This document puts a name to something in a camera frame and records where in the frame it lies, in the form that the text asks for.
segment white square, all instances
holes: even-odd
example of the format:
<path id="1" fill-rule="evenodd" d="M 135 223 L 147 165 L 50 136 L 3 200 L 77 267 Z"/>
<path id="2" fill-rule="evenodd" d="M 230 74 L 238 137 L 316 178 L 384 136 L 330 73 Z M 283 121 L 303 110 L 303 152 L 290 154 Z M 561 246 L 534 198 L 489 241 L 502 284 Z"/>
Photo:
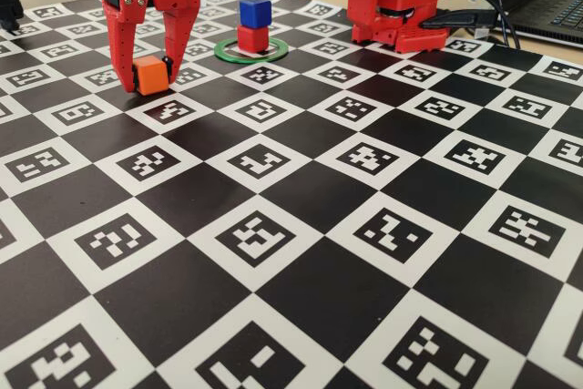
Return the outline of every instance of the white square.
<path id="1" fill-rule="evenodd" d="M 460 154 L 455 153 L 455 159 L 446 157 L 447 154 L 451 155 L 458 145 L 463 144 L 467 144 L 472 150 L 464 150 Z M 481 138 L 454 131 L 427 152 L 424 158 L 494 189 L 499 189 L 525 156 Z M 468 160 L 473 161 L 476 166 L 462 164 L 462 162 L 467 164 Z M 491 169 L 487 169 L 488 161 L 494 161 L 496 164 Z"/>
<path id="2" fill-rule="evenodd" d="M 73 15 L 74 12 L 65 8 L 63 4 L 43 5 L 25 10 L 26 16 L 35 22 L 43 22 L 52 18 Z"/>
<path id="3" fill-rule="evenodd" d="M 28 53 L 43 63 L 52 63 L 53 61 L 60 61 L 71 56 L 85 54 L 91 49 L 83 46 L 75 40 L 63 41 L 54 45 L 39 47 L 38 49 L 31 49 Z"/>
<path id="4" fill-rule="evenodd" d="M 62 73 L 51 66 L 41 64 L 1 75 L 0 88 L 11 95 L 19 91 L 44 86 L 64 78 L 65 76 Z"/>
<path id="5" fill-rule="evenodd" d="M 210 389 L 212 386 L 201 377 L 196 369 L 251 322 L 259 325 L 275 342 L 303 363 L 302 370 L 286 386 L 287 389 L 324 387 L 342 368 L 342 363 L 318 343 L 259 297 L 250 295 L 215 322 L 206 332 L 159 366 L 159 374 L 175 389 L 192 387 Z M 269 366 L 269 363 L 268 360 L 264 366 Z M 249 385 L 241 386 L 241 382 L 237 381 L 239 385 L 226 385 L 225 387 L 262 387 L 254 379 L 252 380 L 253 382 L 250 382 Z"/>
<path id="6" fill-rule="evenodd" d="M 76 39 L 84 36 L 96 36 L 107 32 L 107 26 L 97 21 L 90 21 L 85 23 L 77 23 L 76 25 L 69 25 L 58 27 L 57 32 L 63 34 L 67 38 Z"/>
<path id="7" fill-rule="evenodd" d="M 52 31 L 52 29 L 47 25 L 39 22 L 31 22 L 21 25 L 19 29 L 11 32 L 0 28 L 0 36 L 4 37 L 6 40 L 17 40 L 24 36 L 37 36 L 48 31 Z"/>
<path id="8" fill-rule="evenodd" d="M 424 90 L 407 100 L 399 109 L 440 125 L 458 129 L 480 112 L 482 107 L 432 90 Z"/>
<path id="9" fill-rule="evenodd" d="M 479 58 L 490 50 L 494 45 L 486 41 L 471 40 L 450 36 L 445 43 L 444 51 L 452 54 Z"/>
<path id="10" fill-rule="evenodd" d="M 66 384 L 68 379 L 84 381 L 90 377 L 94 382 L 99 381 L 100 389 L 117 389 L 134 387 L 154 370 L 148 359 L 129 340 L 128 336 L 99 305 L 97 300 L 93 296 L 89 296 L 0 351 L 0 386 L 12 387 L 6 378 L 6 373 L 21 363 L 25 363 L 51 343 L 60 339 L 66 343 L 67 335 L 72 331 L 83 333 L 89 340 L 87 340 L 87 344 L 83 344 L 83 342 L 72 344 L 73 339 L 69 339 L 68 342 L 71 344 L 67 346 L 73 350 L 71 353 L 74 355 L 68 361 L 59 361 L 52 350 L 46 355 L 43 354 L 35 362 L 39 363 L 39 367 L 42 364 L 45 365 L 45 369 L 50 373 L 47 377 L 53 381 L 62 380 L 60 384 Z M 92 344 L 88 343 L 90 340 L 97 345 L 97 351 Z M 79 354 L 80 357 L 86 356 L 87 358 L 76 360 L 75 353 Z M 105 356 L 109 360 L 111 363 L 110 374 L 96 374 L 98 370 L 102 369 L 101 366 L 95 367 L 95 371 L 91 367 L 88 368 L 90 371 L 82 371 L 85 369 L 84 364 L 90 366 L 90 361 L 97 356 Z M 32 364 L 30 364 L 29 373 L 36 374 Z M 45 387 L 40 384 L 33 384 L 33 386 Z"/>
<path id="11" fill-rule="evenodd" d="M 388 225 L 385 229 L 387 231 L 386 235 L 389 236 L 388 239 L 379 239 L 376 245 L 372 245 L 371 242 L 365 241 L 356 235 L 358 230 L 363 230 L 363 235 L 370 240 L 377 236 L 378 230 L 366 230 L 365 226 L 369 220 L 383 213 L 389 216 L 386 222 Z M 399 242 L 395 241 L 391 232 L 398 230 L 400 226 L 406 227 L 407 221 L 425 230 L 425 235 L 423 241 L 420 241 L 419 248 L 404 261 L 405 258 L 399 260 L 399 258 L 396 258 L 399 256 L 394 255 Z M 399 282 L 413 287 L 458 234 L 458 231 L 449 228 L 443 223 L 417 210 L 413 210 L 411 207 L 390 198 L 382 192 L 377 192 L 350 216 L 330 230 L 327 236 L 348 251 L 369 262 L 375 268 L 380 269 Z M 416 234 L 410 235 L 408 241 L 401 244 L 415 243 L 417 241 L 415 237 L 419 238 Z"/>
<path id="12" fill-rule="evenodd" d="M 315 36 L 323 36 L 325 38 L 335 36 L 336 34 L 340 34 L 341 32 L 348 31 L 352 28 L 348 25 L 329 22 L 328 20 L 315 20 L 313 22 L 297 26 L 296 29 L 314 34 Z"/>
<path id="13" fill-rule="evenodd" d="M 182 63 L 180 66 L 180 71 L 176 75 L 176 79 L 170 88 L 174 91 L 187 90 L 205 82 L 212 81 L 220 77 L 217 72 L 214 72 L 206 67 L 199 66 L 194 63 Z"/>
<path id="14" fill-rule="evenodd" d="M 207 40 L 190 40 L 184 51 L 186 61 L 198 61 L 207 56 L 215 55 L 215 45 Z"/>
<path id="15" fill-rule="evenodd" d="M 528 154 L 583 177 L 583 139 L 550 129 Z"/>
<path id="16" fill-rule="evenodd" d="M 43 241 L 43 236 L 11 200 L 0 202 L 0 264 Z"/>
<path id="17" fill-rule="evenodd" d="M 58 136 L 64 136 L 117 114 L 121 114 L 119 109 L 101 97 L 89 95 L 45 108 L 36 112 L 35 117 L 55 131 Z"/>
<path id="18" fill-rule="evenodd" d="M 322 20 L 338 14 L 340 10 L 341 8 L 339 6 L 327 4 L 319 0 L 312 0 L 306 6 L 295 10 L 294 13 L 311 17 L 314 20 Z"/>
<path id="19" fill-rule="evenodd" d="M 583 87 L 583 66 L 562 59 L 543 56 L 529 72 Z"/>
<path id="20" fill-rule="evenodd" d="M 269 227 L 261 228 L 261 216 L 275 222 L 278 225 L 277 231 L 269 230 Z M 240 228 L 229 237 L 240 241 L 237 246 L 240 253 L 221 242 L 223 233 L 228 234 L 229 230 L 238 224 Z M 321 238 L 320 232 L 287 211 L 261 196 L 254 196 L 192 234 L 189 241 L 250 291 L 255 292 Z M 284 243 L 278 248 L 277 244 L 280 242 Z M 253 266 L 240 254 L 253 258 L 259 264 Z"/>
<path id="21" fill-rule="evenodd" d="M 118 221 L 117 224 L 125 223 L 124 219 L 134 220 L 153 236 L 153 238 L 148 239 L 147 242 L 141 245 L 138 241 L 134 241 L 133 245 L 130 244 L 131 242 L 124 243 L 119 238 L 117 240 L 110 238 L 105 241 L 104 245 L 107 243 L 119 243 L 117 246 L 112 244 L 111 247 L 117 249 L 120 254 L 123 253 L 123 250 L 134 250 L 127 257 L 117 259 L 116 255 L 113 255 L 113 251 L 101 248 L 102 245 L 92 245 L 91 248 L 85 247 L 84 249 L 80 246 L 81 243 L 77 242 L 77 239 L 92 232 L 96 233 L 96 237 L 101 237 L 97 236 L 98 230 L 101 228 L 113 232 L 114 235 L 112 237 L 115 238 L 117 232 L 123 231 L 121 229 L 114 230 L 111 227 L 105 228 L 105 226 L 112 221 L 115 223 L 116 220 Z M 135 228 L 130 228 L 130 230 L 139 234 L 139 231 Z M 130 198 L 112 209 L 99 213 L 97 216 L 85 220 L 68 230 L 59 232 L 57 235 L 47 239 L 47 242 L 87 290 L 91 293 L 97 293 L 109 284 L 154 260 L 161 253 L 169 250 L 182 240 L 183 237 L 164 220 L 136 198 Z M 105 254 L 110 254 L 108 256 L 111 257 L 109 261 L 111 264 L 102 269 L 91 258 L 89 251 L 102 251 Z"/>
<path id="22" fill-rule="evenodd" d="M 389 160 L 386 167 L 384 159 Z M 380 190 L 418 159 L 411 152 L 358 132 L 324 152 L 316 161 Z"/>
<path id="23" fill-rule="evenodd" d="M 524 356 L 413 289 L 356 350 L 346 366 L 377 389 L 411 387 L 383 361 L 420 317 L 487 359 L 486 367 L 473 386 L 475 389 L 511 387 L 514 384 L 526 360 Z M 458 383 L 455 379 L 457 375 L 446 375 L 453 380 L 448 379 L 450 387 L 458 387 L 454 383 Z M 433 379 L 432 384 L 441 385 Z"/>
<path id="24" fill-rule="evenodd" d="M 579 389 L 583 388 L 583 367 L 571 360 L 572 353 L 568 349 L 575 341 L 575 330 L 580 330 L 582 317 L 583 292 L 563 285 L 528 353 L 528 360 Z"/>
<path id="25" fill-rule="evenodd" d="M 195 23 L 190 34 L 195 38 L 206 38 L 207 36 L 215 36 L 216 34 L 222 34 L 232 30 L 232 27 L 226 26 L 222 23 L 206 20 Z"/>
<path id="26" fill-rule="evenodd" d="M 416 63 L 410 60 L 400 61 L 383 70 L 379 75 L 390 77 L 412 86 L 429 88 L 451 75 L 441 68 Z"/>
<path id="27" fill-rule="evenodd" d="M 159 116 L 153 117 L 147 114 L 153 108 L 159 109 L 159 113 L 155 113 Z M 212 113 L 211 109 L 178 93 L 161 97 L 126 111 L 128 116 L 133 117 L 158 134 L 164 134 L 210 113 Z"/>
<path id="28" fill-rule="evenodd" d="M 262 161 L 246 155 L 251 149 L 258 150 Z M 230 160 L 237 160 L 235 162 L 239 162 L 245 170 L 231 164 Z M 310 161 L 301 153 L 261 134 L 207 159 L 207 163 L 213 168 L 256 193 L 264 191 Z"/>
<path id="29" fill-rule="evenodd" d="M 83 11 L 82 13 L 77 13 L 77 15 L 82 16 L 86 20 L 91 20 L 95 22 L 106 19 L 106 13 L 103 10 L 103 7 Z"/>
<path id="30" fill-rule="evenodd" d="M 30 112 L 16 101 L 12 96 L 0 97 L 0 125 L 17 118 L 28 116 Z"/>
<path id="31" fill-rule="evenodd" d="M 14 43 L 9 41 L 0 41 L 0 58 L 14 54 L 21 54 L 24 51 L 25 50 L 22 47 L 17 46 Z"/>
<path id="32" fill-rule="evenodd" d="M 94 68 L 88 72 L 74 75 L 69 79 L 93 94 L 121 85 L 118 74 L 112 66 Z"/>
<path id="33" fill-rule="evenodd" d="M 340 59 L 343 56 L 347 56 L 360 49 L 360 46 L 351 43 L 344 43 L 343 41 L 334 40 L 332 38 L 316 40 L 313 43 L 300 47 L 300 50 L 303 50 L 304 52 L 323 56 L 328 59 Z"/>
<path id="34" fill-rule="evenodd" d="M 297 76 L 297 72 L 270 63 L 252 64 L 226 75 L 226 77 L 258 91 L 278 86 Z"/>
<path id="35" fill-rule="evenodd" d="M 136 26 L 136 38 L 146 38 L 147 36 L 156 36 L 166 31 L 161 23 L 155 21 L 144 22 Z"/>
<path id="36" fill-rule="evenodd" d="M 0 158 L 0 187 L 15 196 L 88 166 L 91 162 L 61 137 Z M 18 178 L 10 168 L 16 168 Z"/>
<path id="37" fill-rule="evenodd" d="M 151 148 L 156 149 L 158 152 L 161 149 L 162 152 L 159 152 L 156 157 L 147 157 L 146 155 L 142 154 L 142 152 Z M 174 158 L 178 162 L 158 173 L 152 173 L 155 171 L 151 167 L 151 164 L 155 164 L 152 163 L 152 158 L 159 158 L 159 154 L 161 154 L 163 158 L 170 160 Z M 145 175 L 140 174 L 140 176 L 146 176 L 145 179 L 140 180 L 134 177 L 132 174 L 118 165 L 120 161 L 129 158 L 135 159 L 135 166 L 140 164 L 144 165 L 145 170 L 142 171 L 142 173 L 147 173 Z M 110 178 L 112 178 L 117 184 L 119 184 L 133 196 L 137 196 L 139 193 L 151 189 L 158 184 L 177 176 L 185 170 L 197 166 L 200 163 L 200 159 L 188 153 L 183 148 L 177 146 L 167 138 L 157 136 L 146 141 L 142 141 L 141 143 L 138 143 L 131 148 L 124 149 L 114 155 L 101 159 L 95 163 L 95 165 L 103 170 Z"/>
<path id="38" fill-rule="evenodd" d="M 257 132 L 271 129 L 301 112 L 301 108 L 266 93 L 246 97 L 219 110 L 222 115 Z"/>
<path id="39" fill-rule="evenodd" d="M 330 84 L 331 86 L 346 89 L 373 77 L 374 73 L 360 67 L 341 63 L 340 61 L 331 61 L 304 73 L 304 75 Z"/>
<path id="40" fill-rule="evenodd" d="M 504 223 L 496 224 L 509 211 L 512 211 L 513 216 L 506 219 Z M 541 221 L 550 222 L 564 229 L 560 239 L 557 238 L 558 235 L 554 236 L 546 234 L 548 231 L 542 231 L 538 227 Z M 494 193 L 494 196 L 467 224 L 463 233 L 562 282 L 567 280 L 583 250 L 581 240 L 583 225 L 503 191 Z M 526 246 L 526 243 L 520 245 L 516 242 L 523 239 L 530 241 L 530 248 Z M 546 256 L 535 251 L 539 243 L 541 246 L 545 243 L 553 243 L 557 246 L 550 256 Z"/>
<path id="41" fill-rule="evenodd" d="M 223 8 L 222 6 L 218 5 L 210 5 L 206 8 L 201 8 L 199 10 L 199 16 L 197 19 L 200 20 L 215 20 L 217 18 L 226 17 L 229 15 L 234 15 L 235 12 L 231 11 L 230 9 Z"/>
<path id="42" fill-rule="evenodd" d="M 314 105 L 309 111 L 321 118 L 327 118 L 344 127 L 360 131 L 392 109 L 393 107 L 378 100 L 342 90 Z"/>
<path id="43" fill-rule="evenodd" d="M 408 52 L 406 54 L 399 54 L 398 52 L 394 51 L 394 47 L 390 47 L 385 43 L 372 43 L 371 45 L 366 47 L 368 50 L 373 50 L 374 52 L 378 52 L 379 54 L 385 54 L 390 56 L 395 56 L 401 59 L 409 59 L 413 58 L 419 52 Z"/>
<path id="44" fill-rule="evenodd" d="M 488 84 L 494 84 L 495 86 L 501 87 L 511 87 L 518 81 L 518 79 L 526 74 L 526 72 L 521 70 L 500 66 L 495 63 L 489 63 L 481 59 L 470 61 L 455 72 L 458 75 L 472 77 L 487 82 Z"/>

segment checkerboard mat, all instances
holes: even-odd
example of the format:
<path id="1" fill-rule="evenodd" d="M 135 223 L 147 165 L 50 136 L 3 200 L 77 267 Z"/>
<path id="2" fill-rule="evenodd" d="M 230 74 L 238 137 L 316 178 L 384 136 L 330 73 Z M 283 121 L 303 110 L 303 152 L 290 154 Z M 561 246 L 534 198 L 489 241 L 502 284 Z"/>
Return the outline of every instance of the checkerboard mat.
<path id="1" fill-rule="evenodd" d="M 209 0 L 152 97 L 98 0 L 0 34 L 0 387 L 583 387 L 583 67 L 272 1 L 289 55 Z"/>

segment green ring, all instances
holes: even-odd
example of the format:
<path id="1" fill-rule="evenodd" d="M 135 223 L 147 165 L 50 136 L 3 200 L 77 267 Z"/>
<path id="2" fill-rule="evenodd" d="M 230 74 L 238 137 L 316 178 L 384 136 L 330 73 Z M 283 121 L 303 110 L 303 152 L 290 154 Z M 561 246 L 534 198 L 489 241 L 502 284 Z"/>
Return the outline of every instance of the green ring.
<path id="1" fill-rule="evenodd" d="M 271 61 L 276 61 L 288 55 L 290 48 L 287 43 L 277 38 L 270 38 L 270 43 L 278 48 L 277 52 L 272 55 L 260 56 L 259 58 L 242 58 L 238 56 L 232 56 L 225 53 L 225 48 L 237 43 L 237 38 L 228 38 L 217 43 L 215 46 L 215 56 L 223 61 L 228 61 L 230 63 L 237 64 L 257 64 L 257 63 L 270 63 Z"/>

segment black square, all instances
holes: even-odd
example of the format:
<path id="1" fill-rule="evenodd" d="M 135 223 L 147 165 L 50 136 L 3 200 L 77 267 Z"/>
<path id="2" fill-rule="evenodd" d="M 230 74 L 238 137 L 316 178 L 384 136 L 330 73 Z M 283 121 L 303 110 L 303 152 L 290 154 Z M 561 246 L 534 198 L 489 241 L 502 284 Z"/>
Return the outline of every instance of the black square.
<path id="1" fill-rule="evenodd" d="M 376 109 L 377 107 L 374 105 L 367 104 L 354 97 L 343 97 L 338 102 L 327 107 L 326 111 L 329 111 L 336 116 L 340 116 L 341 118 L 346 118 L 351 122 L 357 122 Z"/>
<path id="2" fill-rule="evenodd" d="M 508 207 L 490 232 L 550 258 L 565 229 L 515 207 Z"/>
<path id="3" fill-rule="evenodd" d="M 212 109 L 221 109 L 256 93 L 256 89 L 227 77 L 220 77 L 180 92 L 181 95 Z"/>
<path id="4" fill-rule="evenodd" d="M 477 113 L 460 130 L 523 154 L 528 154 L 548 132 L 540 125 L 489 109 Z"/>
<path id="5" fill-rule="evenodd" d="M 501 190 L 583 223 L 581 177 L 527 157 Z"/>
<path id="6" fill-rule="evenodd" d="M 415 109 L 444 120 L 452 120 L 464 111 L 465 107 L 453 104 L 439 97 L 429 97 L 424 103 L 416 106 Z"/>
<path id="7" fill-rule="evenodd" d="M 414 322 L 383 361 L 384 366 L 418 389 L 428 386 L 420 378 L 427 365 L 452 378 L 455 387 L 471 389 L 487 363 L 482 354 L 457 340 L 455 333 L 447 333 L 423 317 Z"/>
<path id="8" fill-rule="evenodd" d="M 87 95 L 87 90 L 79 84 L 70 79 L 61 79 L 44 84 L 42 93 L 39 93 L 37 88 L 31 88 L 12 96 L 28 111 L 35 112 Z"/>
<path id="9" fill-rule="evenodd" d="M 471 77 L 453 73 L 431 87 L 433 91 L 485 106 L 505 89 Z"/>
<path id="10" fill-rule="evenodd" d="M 138 199 L 183 236 L 189 236 L 252 195 L 203 163 L 145 191 Z"/>
<path id="11" fill-rule="evenodd" d="M 255 135 L 255 131 L 218 113 L 176 128 L 164 136 L 200 159 L 209 159 Z"/>
<path id="12" fill-rule="evenodd" d="M 389 77 L 376 75 L 351 87 L 350 91 L 392 107 L 399 107 L 412 97 L 417 96 L 423 89 Z"/>
<path id="13" fill-rule="evenodd" d="M 155 239 L 142 224 L 126 213 L 76 238 L 75 242 L 103 271 Z"/>
<path id="14" fill-rule="evenodd" d="M 310 108 L 338 93 L 338 88 L 310 77 L 298 76 L 270 88 L 266 93 L 297 107 Z"/>
<path id="15" fill-rule="evenodd" d="M 69 132 L 63 138 L 91 161 L 98 161 L 154 136 L 151 129 L 120 114 Z"/>
<path id="16" fill-rule="evenodd" d="M 489 175 L 506 155 L 468 140 L 461 140 L 445 154 L 457 164 Z"/>
<path id="17" fill-rule="evenodd" d="M 265 145 L 259 144 L 241 152 L 229 159 L 228 162 L 248 175 L 261 179 L 285 166 L 286 163 L 290 162 L 290 159 Z"/>
<path id="18" fill-rule="evenodd" d="M 457 230 L 482 209 L 495 190 L 420 159 L 383 192 Z"/>
<path id="19" fill-rule="evenodd" d="M 184 241 L 97 293 L 96 298 L 139 350 L 158 366 L 248 293 Z"/>
<path id="20" fill-rule="evenodd" d="M 315 159 L 354 134 L 349 128 L 303 112 L 264 132 L 276 141 Z"/>
<path id="21" fill-rule="evenodd" d="M 129 194 L 95 166 L 47 182 L 12 198 L 46 238 L 92 218 Z"/>
<path id="22" fill-rule="evenodd" d="M 571 105 L 581 93 L 583 87 L 568 84 L 563 81 L 555 81 L 548 77 L 527 73 L 512 85 L 514 90 L 528 93 L 529 95 L 544 97 L 560 104 Z"/>
<path id="23" fill-rule="evenodd" d="M 534 67 L 541 58 L 542 55 L 540 54 L 527 52 L 526 50 L 515 50 L 501 45 L 492 46 L 490 50 L 480 57 L 480 59 L 490 63 L 525 71 Z"/>
<path id="24" fill-rule="evenodd" d="M 0 284 L 0 349 L 88 296 L 46 243 L 0 264 Z"/>
<path id="25" fill-rule="evenodd" d="M 255 211 L 216 239 L 256 268 L 294 237 L 282 225 Z"/>
<path id="26" fill-rule="evenodd" d="M 382 209 L 354 235 L 401 263 L 406 263 L 431 237 L 432 232 L 394 211 Z"/>
<path id="27" fill-rule="evenodd" d="M 312 161 L 262 196 L 316 230 L 328 232 L 373 194 L 362 182 Z"/>
<path id="28" fill-rule="evenodd" d="M 20 182 L 26 182 L 61 169 L 67 164 L 69 162 L 56 150 L 46 148 L 7 162 L 5 166 Z"/>
<path id="29" fill-rule="evenodd" d="M 344 362 L 407 291 L 324 238 L 258 294 Z"/>
<path id="30" fill-rule="evenodd" d="M 445 52 L 443 50 L 434 50 L 433 52 L 422 52 L 417 54 L 411 58 L 411 61 L 455 72 L 472 61 L 472 58 L 452 54 L 451 52 Z"/>
<path id="31" fill-rule="evenodd" d="M 378 175 L 399 157 L 367 143 L 359 143 L 336 159 L 371 175 Z"/>
<path id="32" fill-rule="evenodd" d="M 426 154 L 450 132 L 451 128 L 418 118 L 400 109 L 385 114 L 363 129 L 367 136 L 378 138 L 418 156 Z"/>
<path id="33" fill-rule="evenodd" d="M 378 73 L 403 60 L 396 56 L 381 54 L 373 50 L 360 49 L 340 58 L 339 61 Z"/>
<path id="34" fill-rule="evenodd" d="M 87 354 L 86 360 L 79 363 L 79 357 L 74 357 L 72 347 L 81 347 Z M 57 363 L 60 369 L 68 371 L 60 374 L 56 368 L 47 376 L 36 368 L 38 363 Z M 24 361 L 6 372 L 5 376 L 13 387 L 79 387 L 77 378 L 88 377 L 89 380 L 82 387 L 95 387 L 112 373 L 116 368 L 99 349 L 95 341 L 82 325 L 77 325 L 53 342 L 45 345 Z"/>
<path id="35" fill-rule="evenodd" d="M 0 124 L 0 157 L 42 143 L 55 136 L 44 123 L 34 116 L 24 116 Z"/>
<path id="36" fill-rule="evenodd" d="M 255 363 L 259 354 L 268 356 L 266 363 Z M 255 322 L 250 322 L 243 329 L 222 345 L 217 352 L 197 366 L 196 371 L 210 387 L 225 387 L 213 372 L 220 363 L 240 383 L 248 377 L 254 382 L 270 389 L 283 389 L 300 373 L 304 364 L 292 353 L 269 336 Z"/>
<path id="37" fill-rule="evenodd" d="M 562 286 L 545 273 L 460 235 L 415 288 L 527 354 Z"/>

